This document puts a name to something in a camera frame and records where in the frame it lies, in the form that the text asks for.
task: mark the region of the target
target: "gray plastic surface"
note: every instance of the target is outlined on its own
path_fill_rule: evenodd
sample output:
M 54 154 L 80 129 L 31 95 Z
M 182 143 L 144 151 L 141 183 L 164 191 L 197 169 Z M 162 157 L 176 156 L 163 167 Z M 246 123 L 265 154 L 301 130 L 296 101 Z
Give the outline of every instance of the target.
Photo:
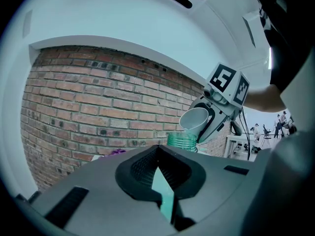
M 116 183 L 117 166 L 149 147 L 84 165 L 39 196 L 32 207 L 45 216 L 74 186 L 80 186 L 89 193 L 64 228 L 80 236 L 238 235 L 259 187 L 269 150 L 260 151 L 255 162 L 247 162 L 167 147 L 199 163 L 207 174 L 195 197 L 179 201 L 184 216 L 197 222 L 184 231 L 177 232 L 155 203 L 132 199 Z M 224 170 L 227 165 L 249 172 L 246 176 L 229 172 Z

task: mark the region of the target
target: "chair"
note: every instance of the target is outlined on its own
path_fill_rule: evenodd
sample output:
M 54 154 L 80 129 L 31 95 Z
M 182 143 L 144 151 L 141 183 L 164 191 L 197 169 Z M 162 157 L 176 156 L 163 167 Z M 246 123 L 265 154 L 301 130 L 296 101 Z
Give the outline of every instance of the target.
M 269 139 L 271 139 L 271 137 L 270 137 L 270 135 L 269 135 L 270 131 L 267 131 L 267 129 L 264 127 L 264 133 L 265 133 L 265 135 L 264 135 L 264 138 L 262 139 L 261 146 L 263 146 L 263 145 L 264 145 L 264 142 L 267 141 L 267 144 L 268 144 L 269 147 L 270 147 L 270 142 L 269 142 Z

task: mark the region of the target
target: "robotic arm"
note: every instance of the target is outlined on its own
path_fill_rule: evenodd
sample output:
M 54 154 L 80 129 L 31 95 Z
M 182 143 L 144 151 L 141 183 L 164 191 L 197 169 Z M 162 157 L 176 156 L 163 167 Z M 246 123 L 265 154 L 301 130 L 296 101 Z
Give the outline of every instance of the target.
M 205 108 L 211 116 L 199 133 L 197 143 L 207 142 L 217 136 L 228 118 L 235 120 L 238 117 L 250 85 L 242 72 L 220 63 L 206 82 L 202 95 L 189 108 Z

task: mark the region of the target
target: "white cup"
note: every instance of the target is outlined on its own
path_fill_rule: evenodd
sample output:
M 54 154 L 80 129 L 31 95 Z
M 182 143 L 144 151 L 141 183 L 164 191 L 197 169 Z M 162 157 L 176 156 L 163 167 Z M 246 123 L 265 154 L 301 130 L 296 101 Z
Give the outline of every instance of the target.
M 199 133 L 208 122 L 209 112 L 204 108 L 192 108 L 182 115 L 179 125 L 185 130 L 198 137 Z

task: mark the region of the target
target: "white ceiling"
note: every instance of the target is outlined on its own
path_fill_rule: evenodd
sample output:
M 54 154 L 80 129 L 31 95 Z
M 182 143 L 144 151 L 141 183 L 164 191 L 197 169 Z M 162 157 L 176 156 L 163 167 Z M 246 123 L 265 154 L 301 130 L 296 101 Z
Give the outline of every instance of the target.
M 251 71 L 251 77 L 257 82 L 269 79 L 268 44 L 261 28 L 261 39 L 265 40 L 256 48 L 251 41 L 242 16 L 259 10 L 257 0 L 190 0 L 191 9 L 186 9 L 173 0 L 158 0 L 172 6 L 190 17 L 221 50 L 233 68 Z

